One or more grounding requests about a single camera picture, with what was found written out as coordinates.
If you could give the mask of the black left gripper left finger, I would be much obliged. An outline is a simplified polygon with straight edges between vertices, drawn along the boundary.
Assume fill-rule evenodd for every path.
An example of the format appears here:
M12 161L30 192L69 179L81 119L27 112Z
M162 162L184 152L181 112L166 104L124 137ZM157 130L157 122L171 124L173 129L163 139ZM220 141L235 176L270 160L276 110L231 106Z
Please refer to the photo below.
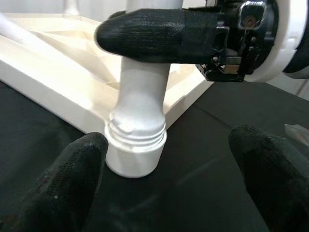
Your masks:
M100 186L108 141L91 132L67 145L36 180L2 232L80 232Z

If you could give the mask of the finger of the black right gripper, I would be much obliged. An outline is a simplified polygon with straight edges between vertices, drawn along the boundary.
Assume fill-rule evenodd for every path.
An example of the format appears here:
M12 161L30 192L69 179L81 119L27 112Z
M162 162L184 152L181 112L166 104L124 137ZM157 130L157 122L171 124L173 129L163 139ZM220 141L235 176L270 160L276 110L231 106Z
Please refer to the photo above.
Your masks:
M123 10L123 11L117 11L117 12L111 14L111 15L108 17L108 20L115 20L115 19L123 18L125 15L126 15L126 11L125 11L125 10Z
M106 20L95 37L103 50L139 62L202 64L216 27L215 13L140 9Z

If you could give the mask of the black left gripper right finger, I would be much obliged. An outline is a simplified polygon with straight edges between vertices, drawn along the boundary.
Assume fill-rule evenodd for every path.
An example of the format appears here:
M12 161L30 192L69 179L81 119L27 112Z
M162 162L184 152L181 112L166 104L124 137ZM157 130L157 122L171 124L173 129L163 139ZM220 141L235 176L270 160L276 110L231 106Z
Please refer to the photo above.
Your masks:
M271 232L309 230L309 160L288 140L236 126L229 147L246 190Z

